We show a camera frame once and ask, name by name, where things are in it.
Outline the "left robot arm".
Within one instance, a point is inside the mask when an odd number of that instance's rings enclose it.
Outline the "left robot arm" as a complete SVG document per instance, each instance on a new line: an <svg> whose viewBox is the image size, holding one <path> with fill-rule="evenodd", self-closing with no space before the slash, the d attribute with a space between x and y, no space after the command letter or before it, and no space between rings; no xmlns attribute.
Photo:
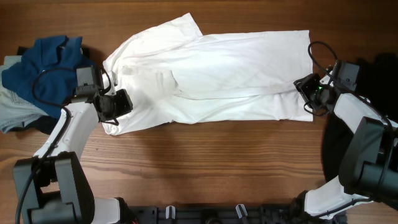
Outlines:
<svg viewBox="0 0 398 224"><path fill-rule="evenodd" d="M127 92L114 91L108 73L92 65L74 69L78 86L46 143L13 168L18 204L16 223L137 223L120 197L96 198L80 164L86 142L98 123L118 125L132 110Z"/></svg>

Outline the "white t-shirt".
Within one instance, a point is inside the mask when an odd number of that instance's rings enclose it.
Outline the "white t-shirt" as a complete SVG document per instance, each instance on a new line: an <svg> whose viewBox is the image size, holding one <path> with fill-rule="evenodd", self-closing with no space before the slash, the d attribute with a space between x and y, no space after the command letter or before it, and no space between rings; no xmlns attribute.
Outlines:
<svg viewBox="0 0 398 224"><path fill-rule="evenodd" d="M294 81L310 74L307 30L203 35L190 14L132 35L103 63L133 109L109 135L177 122L311 121Z"/></svg>

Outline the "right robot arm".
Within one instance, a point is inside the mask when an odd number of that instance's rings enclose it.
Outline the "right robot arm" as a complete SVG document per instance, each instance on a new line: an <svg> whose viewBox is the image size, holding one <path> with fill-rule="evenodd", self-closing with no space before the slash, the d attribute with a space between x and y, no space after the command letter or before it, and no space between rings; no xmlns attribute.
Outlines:
<svg viewBox="0 0 398 224"><path fill-rule="evenodd" d="M294 82L305 106L328 116L322 163L326 182L289 208L264 209L287 223L344 223L357 205L397 206L397 65L343 60Z"/></svg>

